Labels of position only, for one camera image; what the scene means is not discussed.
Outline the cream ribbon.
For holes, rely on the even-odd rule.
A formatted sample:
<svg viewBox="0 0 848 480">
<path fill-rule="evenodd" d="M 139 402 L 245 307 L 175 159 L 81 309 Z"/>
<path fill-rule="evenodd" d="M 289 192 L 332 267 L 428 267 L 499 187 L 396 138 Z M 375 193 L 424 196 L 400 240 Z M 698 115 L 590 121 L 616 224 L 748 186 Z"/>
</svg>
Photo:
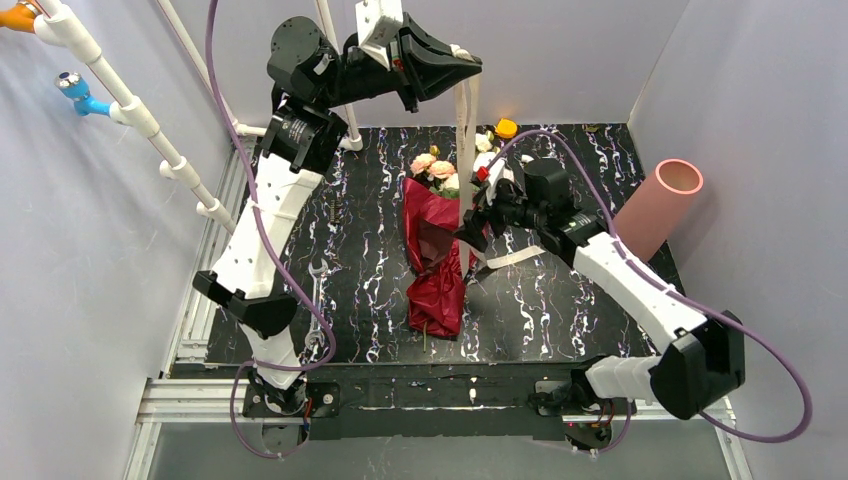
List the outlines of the cream ribbon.
<svg viewBox="0 0 848 480">
<path fill-rule="evenodd" d="M 457 172 L 459 175 L 459 225 L 463 225 L 464 213 L 473 206 L 472 197 L 472 167 L 476 155 L 476 128 L 477 113 L 479 106 L 479 90 L 481 75 L 476 74 L 469 79 L 463 80 L 454 87 L 455 107 L 457 115 L 456 125 L 456 157 Z M 459 244 L 459 259 L 462 277 L 465 277 L 470 268 L 472 257 L 481 260 L 484 267 L 497 270 L 510 266 L 524 260 L 530 259 L 544 252 L 541 247 L 528 246 L 516 253 L 496 257 L 487 260 L 483 253 L 476 253 L 467 244 Z"/>
</svg>

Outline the red flower bouquet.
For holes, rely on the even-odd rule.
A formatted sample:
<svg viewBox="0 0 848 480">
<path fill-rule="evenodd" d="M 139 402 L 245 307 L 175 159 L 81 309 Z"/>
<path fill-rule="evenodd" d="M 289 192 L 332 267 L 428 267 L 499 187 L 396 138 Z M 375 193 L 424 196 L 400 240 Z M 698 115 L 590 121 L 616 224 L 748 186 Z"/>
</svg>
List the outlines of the red flower bouquet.
<svg viewBox="0 0 848 480">
<path fill-rule="evenodd" d="M 408 325 L 426 337 L 460 333 L 466 282 L 459 241 L 460 184 L 454 162 L 436 145 L 417 154 L 402 182 L 401 223 L 415 275 L 406 290 Z"/>
</svg>

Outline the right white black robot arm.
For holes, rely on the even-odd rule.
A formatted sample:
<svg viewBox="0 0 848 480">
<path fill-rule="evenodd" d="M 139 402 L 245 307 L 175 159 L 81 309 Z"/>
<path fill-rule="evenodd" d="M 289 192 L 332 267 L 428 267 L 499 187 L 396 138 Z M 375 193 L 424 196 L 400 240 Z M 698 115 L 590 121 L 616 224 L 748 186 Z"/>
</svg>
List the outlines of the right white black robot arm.
<svg viewBox="0 0 848 480">
<path fill-rule="evenodd" d="M 526 166 L 523 185 L 503 161 L 471 175 L 478 191 L 454 236 L 478 252 L 508 227 L 534 231 L 559 257 L 616 301 L 648 334 L 654 356 L 598 356 L 571 371 L 566 397 L 581 406 L 606 399 L 657 402 L 678 419 L 699 414 L 746 380 L 744 338 L 715 316 L 676 299 L 674 285 L 645 271 L 609 233 L 606 222 L 577 206 L 558 161 Z"/>
</svg>

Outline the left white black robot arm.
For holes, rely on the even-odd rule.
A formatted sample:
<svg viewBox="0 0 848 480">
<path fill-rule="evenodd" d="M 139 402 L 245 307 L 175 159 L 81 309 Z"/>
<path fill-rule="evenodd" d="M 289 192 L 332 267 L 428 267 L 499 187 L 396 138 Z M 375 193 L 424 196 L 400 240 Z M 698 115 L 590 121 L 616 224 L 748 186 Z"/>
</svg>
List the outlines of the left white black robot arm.
<svg viewBox="0 0 848 480">
<path fill-rule="evenodd" d="M 479 75 L 482 60 L 428 34 L 400 10 L 358 5 L 358 31 L 337 48 L 315 21 L 285 20 L 270 41 L 267 73 L 272 114 L 248 164 L 249 199 L 221 257 L 198 272 L 194 288 L 240 324 L 260 383 L 284 396 L 300 385 L 304 365 L 290 332 L 299 307 L 313 308 L 281 254 L 307 200 L 323 181 L 348 131 L 337 108 L 395 93 L 408 112 Z"/>
</svg>

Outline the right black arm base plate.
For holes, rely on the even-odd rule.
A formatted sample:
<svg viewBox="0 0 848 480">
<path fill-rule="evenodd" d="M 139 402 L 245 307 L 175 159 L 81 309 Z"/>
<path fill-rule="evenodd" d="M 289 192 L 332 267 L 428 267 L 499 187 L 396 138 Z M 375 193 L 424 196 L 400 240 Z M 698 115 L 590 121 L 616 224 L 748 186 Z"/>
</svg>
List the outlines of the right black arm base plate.
<svg viewBox="0 0 848 480">
<path fill-rule="evenodd" d="M 627 407 L 632 414 L 637 412 L 635 403 L 624 398 L 598 397 L 587 380 L 537 381 L 527 403 L 539 415 L 548 417 L 586 415 L 603 420 L 625 415 Z"/>
</svg>

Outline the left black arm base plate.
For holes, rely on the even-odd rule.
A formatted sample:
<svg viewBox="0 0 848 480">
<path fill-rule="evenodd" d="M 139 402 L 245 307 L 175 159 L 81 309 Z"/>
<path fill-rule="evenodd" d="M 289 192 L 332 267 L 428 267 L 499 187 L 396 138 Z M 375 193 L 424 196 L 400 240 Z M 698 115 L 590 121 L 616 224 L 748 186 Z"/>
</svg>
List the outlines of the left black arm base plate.
<svg viewBox="0 0 848 480">
<path fill-rule="evenodd" d="M 341 392 L 338 384 L 298 379 L 287 390 L 251 380 L 241 402 L 246 418 L 329 418 L 338 415 Z"/>
</svg>

